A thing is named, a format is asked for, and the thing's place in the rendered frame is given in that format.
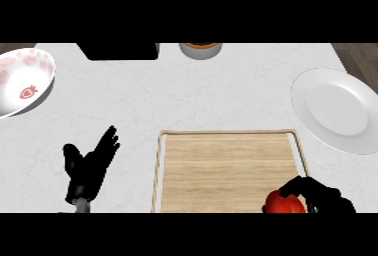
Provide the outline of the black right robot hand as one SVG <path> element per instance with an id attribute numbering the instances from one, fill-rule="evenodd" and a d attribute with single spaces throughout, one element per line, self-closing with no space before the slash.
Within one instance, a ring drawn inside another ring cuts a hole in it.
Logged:
<path id="1" fill-rule="evenodd" d="M 291 194 L 302 195 L 320 214 L 354 214 L 352 201 L 342 196 L 337 188 L 328 187 L 312 177 L 297 176 L 280 188 L 280 195 L 287 198 Z"/>

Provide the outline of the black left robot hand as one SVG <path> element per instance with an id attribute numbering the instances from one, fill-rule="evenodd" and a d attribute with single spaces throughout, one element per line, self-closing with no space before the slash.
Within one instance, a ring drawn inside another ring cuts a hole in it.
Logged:
<path id="1" fill-rule="evenodd" d="M 120 148 L 117 128 L 111 126 L 95 149 L 82 155 L 77 146 L 64 145 L 64 167 L 70 176 L 66 201 L 73 204 L 80 198 L 92 202 L 100 194 L 107 169 Z"/>

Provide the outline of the red tomato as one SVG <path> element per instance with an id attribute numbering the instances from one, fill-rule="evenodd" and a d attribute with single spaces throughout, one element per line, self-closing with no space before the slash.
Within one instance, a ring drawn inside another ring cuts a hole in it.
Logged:
<path id="1" fill-rule="evenodd" d="M 266 213 L 305 213 L 306 209 L 300 199 L 294 194 L 289 197 L 281 196 L 281 191 L 275 190 L 269 193 L 265 203 Z"/>

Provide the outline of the wooden tray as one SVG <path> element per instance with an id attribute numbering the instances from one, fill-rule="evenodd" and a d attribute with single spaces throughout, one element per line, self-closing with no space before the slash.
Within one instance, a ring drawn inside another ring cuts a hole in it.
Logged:
<path id="1" fill-rule="evenodd" d="M 163 131 L 154 213 L 259 213 L 269 193 L 311 174 L 297 132 Z"/>

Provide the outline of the white plate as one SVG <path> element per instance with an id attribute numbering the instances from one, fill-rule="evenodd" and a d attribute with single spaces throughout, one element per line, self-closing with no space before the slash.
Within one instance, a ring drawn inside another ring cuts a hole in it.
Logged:
<path id="1" fill-rule="evenodd" d="M 296 115 L 314 136 L 349 154 L 378 153 L 378 94 L 351 74 L 315 68 L 291 86 Z"/>

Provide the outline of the white bowl with red print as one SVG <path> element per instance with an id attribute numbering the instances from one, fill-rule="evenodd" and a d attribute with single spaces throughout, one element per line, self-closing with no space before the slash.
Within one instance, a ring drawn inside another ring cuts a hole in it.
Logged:
<path id="1" fill-rule="evenodd" d="M 42 49 L 23 48 L 0 55 L 0 120 L 29 112 L 51 87 L 55 73 L 55 58 Z"/>

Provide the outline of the black appliance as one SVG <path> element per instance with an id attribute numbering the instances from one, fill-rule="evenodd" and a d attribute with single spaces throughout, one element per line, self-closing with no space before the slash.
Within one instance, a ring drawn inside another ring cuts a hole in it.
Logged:
<path id="1" fill-rule="evenodd" d="M 159 43 L 79 43 L 86 57 L 92 61 L 157 60 Z"/>

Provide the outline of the grey cup with orange rim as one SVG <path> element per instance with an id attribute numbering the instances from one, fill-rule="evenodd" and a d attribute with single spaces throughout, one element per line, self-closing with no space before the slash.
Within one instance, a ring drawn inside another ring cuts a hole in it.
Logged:
<path id="1" fill-rule="evenodd" d="M 184 54 L 190 58 L 196 60 L 207 60 L 219 54 L 224 44 L 212 43 L 206 45 L 197 45 L 193 43 L 181 43 L 179 46 Z"/>

